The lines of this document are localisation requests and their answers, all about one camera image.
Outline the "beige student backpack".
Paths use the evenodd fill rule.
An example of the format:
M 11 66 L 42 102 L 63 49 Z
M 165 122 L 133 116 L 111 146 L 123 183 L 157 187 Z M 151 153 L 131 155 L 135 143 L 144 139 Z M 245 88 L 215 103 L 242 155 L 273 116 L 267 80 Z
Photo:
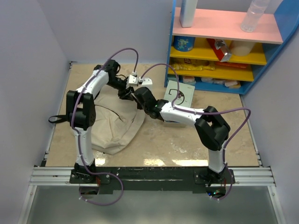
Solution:
M 117 93 L 106 85 L 94 101 L 96 120 L 91 134 L 94 152 L 117 154 L 128 146 L 144 122 L 145 113 L 137 109 L 136 102 L 121 100 Z

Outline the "white book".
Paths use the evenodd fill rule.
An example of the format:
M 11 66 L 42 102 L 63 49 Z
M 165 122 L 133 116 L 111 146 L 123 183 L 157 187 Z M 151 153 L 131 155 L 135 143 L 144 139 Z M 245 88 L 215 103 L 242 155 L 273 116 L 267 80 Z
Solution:
M 178 83 L 177 81 L 169 81 L 164 94 L 164 99 L 172 102 L 177 96 Z M 178 98 L 174 102 L 175 105 L 191 107 L 195 87 L 192 85 L 179 83 Z

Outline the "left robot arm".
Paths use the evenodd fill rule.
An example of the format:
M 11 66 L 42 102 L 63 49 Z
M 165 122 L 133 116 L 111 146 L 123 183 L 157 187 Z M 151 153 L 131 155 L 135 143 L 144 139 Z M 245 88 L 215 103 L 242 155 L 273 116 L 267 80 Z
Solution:
M 104 65 L 97 65 L 81 87 L 66 94 L 67 121 L 73 130 L 77 147 L 77 159 L 71 171 L 71 179 L 85 183 L 96 180 L 91 134 L 96 120 L 94 100 L 101 89 L 108 85 L 118 91 L 119 99 L 135 101 L 134 89 L 127 87 L 127 78 L 121 79 L 118 75 L 120 68 L 120 64 L 112 59 Z

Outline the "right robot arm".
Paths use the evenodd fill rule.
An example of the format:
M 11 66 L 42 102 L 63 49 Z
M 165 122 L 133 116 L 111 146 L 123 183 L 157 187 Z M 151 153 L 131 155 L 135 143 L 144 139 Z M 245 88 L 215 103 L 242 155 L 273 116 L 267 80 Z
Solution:
M 206 109 L 192 109 L 172 104 L 164 99 L 155 99 L 147 87 L 134 92 L 139 109 L 152 119 L 171 121 L 192 126 L 196 129 L 201 143 L 208 149 L 207 172 L 201 178 L 219 183 L 225 177 L 224 145 L 228 139 L 230 126 L 218 111 L 209 106 Z

